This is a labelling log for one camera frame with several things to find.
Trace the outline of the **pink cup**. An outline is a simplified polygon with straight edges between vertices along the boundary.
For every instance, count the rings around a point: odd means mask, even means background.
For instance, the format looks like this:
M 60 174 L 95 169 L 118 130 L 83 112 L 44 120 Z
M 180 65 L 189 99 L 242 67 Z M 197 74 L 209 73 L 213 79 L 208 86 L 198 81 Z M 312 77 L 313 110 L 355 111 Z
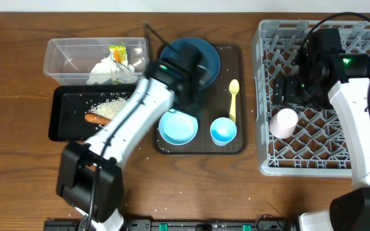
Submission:
M 298 115 L 294 110 L 283 108 L 271 118 L 269 131 L 279 139 L 286 139 L 293 134 L 298 120 Z

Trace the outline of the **light blue bowl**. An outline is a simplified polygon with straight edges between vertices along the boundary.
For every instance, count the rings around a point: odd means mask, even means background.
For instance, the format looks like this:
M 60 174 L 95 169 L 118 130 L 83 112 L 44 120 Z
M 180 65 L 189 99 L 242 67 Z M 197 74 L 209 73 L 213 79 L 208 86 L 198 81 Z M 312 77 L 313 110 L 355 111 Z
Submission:
M 198 121 L 178 110 L 171 109 L 159 120 L 159 134 L 169 144 L 181 146 L 193 140 L 198 132 Z

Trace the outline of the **light blue cup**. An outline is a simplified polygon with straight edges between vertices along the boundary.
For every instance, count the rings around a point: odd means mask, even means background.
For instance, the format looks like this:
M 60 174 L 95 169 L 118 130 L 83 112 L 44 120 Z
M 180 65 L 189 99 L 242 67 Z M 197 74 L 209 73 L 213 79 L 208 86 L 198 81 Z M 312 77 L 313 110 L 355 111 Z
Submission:
M 219 117 L 211 123 L 209 131 L 215 145 L 225 146 L 236 137 L 237 127 L 231 119 Z

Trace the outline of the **white napkin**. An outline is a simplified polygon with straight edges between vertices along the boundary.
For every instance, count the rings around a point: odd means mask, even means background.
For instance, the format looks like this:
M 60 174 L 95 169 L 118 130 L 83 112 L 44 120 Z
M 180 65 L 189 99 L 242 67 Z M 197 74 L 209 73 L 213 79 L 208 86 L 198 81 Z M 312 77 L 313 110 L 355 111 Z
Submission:
M 103 85 L 106 82 L 115 84 L 135 83 L 139 76 L 135 74 L 135 68 L 131 65 L 123 65 L 115 62 L 111 55 L 97 63 L 90 72 L 87 80 L 88 85 Z

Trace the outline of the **white rice pile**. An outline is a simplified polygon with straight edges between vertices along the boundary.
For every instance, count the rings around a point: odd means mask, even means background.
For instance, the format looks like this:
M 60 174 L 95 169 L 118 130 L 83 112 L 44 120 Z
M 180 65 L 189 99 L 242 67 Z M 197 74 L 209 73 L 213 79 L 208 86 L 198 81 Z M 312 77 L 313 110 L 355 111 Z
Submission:
M 128 101 L 125 98 L 107 100 L 104 103 L 92 106 L 88 112 L 107 119 L 113 119 L 127 103 Z

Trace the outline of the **orange carrot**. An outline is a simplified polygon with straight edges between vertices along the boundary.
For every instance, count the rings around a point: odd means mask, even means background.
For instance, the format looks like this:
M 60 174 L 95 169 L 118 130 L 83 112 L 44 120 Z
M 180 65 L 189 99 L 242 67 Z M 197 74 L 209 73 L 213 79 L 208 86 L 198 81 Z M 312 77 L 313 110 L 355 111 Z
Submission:
M 92 113 L 85 114 L 84 119 L 89 123 L 101 124 L 101 125 L 106 125 L 110 122 L 110 119 L 103 117 L 101 115 L 92 114 Z

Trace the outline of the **green snack wrapper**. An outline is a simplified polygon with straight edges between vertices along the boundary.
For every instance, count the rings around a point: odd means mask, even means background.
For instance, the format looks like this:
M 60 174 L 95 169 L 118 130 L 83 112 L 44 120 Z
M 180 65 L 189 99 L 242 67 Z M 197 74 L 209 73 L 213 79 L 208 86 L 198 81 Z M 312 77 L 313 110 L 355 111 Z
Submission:
M 109 50 L 114 62 L 125 66 L 128 65 L 127 49 L 125 46 L 111 45 L 109 46 Z

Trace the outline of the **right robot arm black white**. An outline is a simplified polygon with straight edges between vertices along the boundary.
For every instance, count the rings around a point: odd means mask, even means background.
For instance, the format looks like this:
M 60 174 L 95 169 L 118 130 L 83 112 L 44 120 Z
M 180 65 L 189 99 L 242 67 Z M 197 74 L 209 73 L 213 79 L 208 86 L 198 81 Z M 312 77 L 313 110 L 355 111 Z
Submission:
M 335 198 L 327 210 L 305 212 L 298 230 L 370 230 L 370 57 L 346 53 L 338 29 L 316 24 L 295 60 L 297 76 L 277 77 L 277 105 L 334 109 L 351 160 L 353 190 Z

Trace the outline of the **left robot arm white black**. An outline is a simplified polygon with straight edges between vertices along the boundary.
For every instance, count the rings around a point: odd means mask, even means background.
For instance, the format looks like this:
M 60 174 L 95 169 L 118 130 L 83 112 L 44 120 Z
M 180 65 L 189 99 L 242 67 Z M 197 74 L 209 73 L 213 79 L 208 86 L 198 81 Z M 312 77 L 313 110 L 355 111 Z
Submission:
M 148 129 L 171 109 L 197 116 L 206 73 L 201 48 L 183 42 L 175 56 L 151 60 L 120 113 L 85 143 L 62 151 L 56 193 L 84 217 L 77 230 L 119 230 L 123 217 L 123 168 Z

